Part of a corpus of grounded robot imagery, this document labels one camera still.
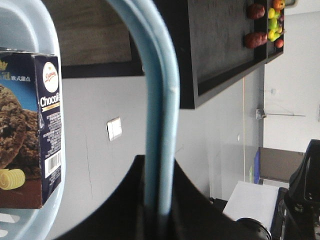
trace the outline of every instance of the wooden panel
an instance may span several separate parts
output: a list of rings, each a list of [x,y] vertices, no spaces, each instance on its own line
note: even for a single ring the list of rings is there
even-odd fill
[[[63,66],[131,61],[129,31],[105,0],[43,0],[58,34]]]

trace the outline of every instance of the cookie box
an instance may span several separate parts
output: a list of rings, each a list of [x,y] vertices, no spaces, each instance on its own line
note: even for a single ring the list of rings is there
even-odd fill
[[[0,208],[39,209],[61,182],[58,58],[0,50]]]

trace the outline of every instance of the chocolate chip cookie image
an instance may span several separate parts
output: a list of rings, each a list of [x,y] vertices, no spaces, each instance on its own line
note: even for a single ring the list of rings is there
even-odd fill
[[[36,179],[40,178],[38,113],[28,109],[23,109],[22,113],[26,122],[25,138],[19,153],[7,168],[21,169],[26,179]]]
[[[0,169],[19,153],[26,137],[26,117],[13,92],[0,84]]]

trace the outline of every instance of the green fruit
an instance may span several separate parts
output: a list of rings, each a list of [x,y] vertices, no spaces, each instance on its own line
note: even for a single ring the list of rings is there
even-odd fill
[[[281,16],[281,12],[276,12],[274,13],[274,18],[278,19]]]
[[[278,20],[276,18],[269,19],[269,29],[277,29],[278,28]]]

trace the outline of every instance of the blue plastic handle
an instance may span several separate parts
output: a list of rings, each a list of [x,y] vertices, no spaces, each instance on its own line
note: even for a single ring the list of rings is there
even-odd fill
[[[147,81],[144,211],[159,231],[171,210],[180,85],[168,29],[151,0],[108,0],[127,25]]]

